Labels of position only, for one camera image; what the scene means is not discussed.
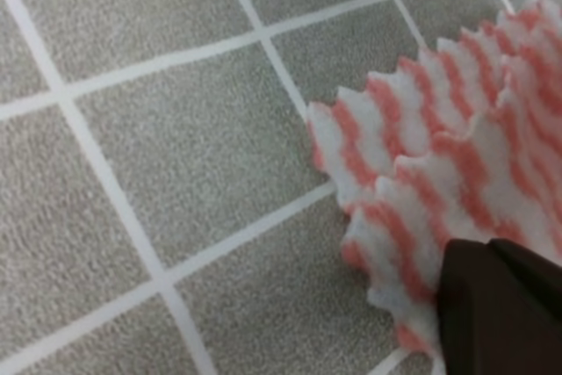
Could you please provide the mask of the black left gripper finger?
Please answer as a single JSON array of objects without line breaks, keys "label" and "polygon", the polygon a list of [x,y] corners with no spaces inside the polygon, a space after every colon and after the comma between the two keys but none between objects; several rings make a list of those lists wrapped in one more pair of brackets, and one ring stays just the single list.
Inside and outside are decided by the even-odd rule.
[{"label": "black left gripper finger", "polygon": [[561,372],[561,268],[529,249],[449,242],[437,314],[449,374]]}]

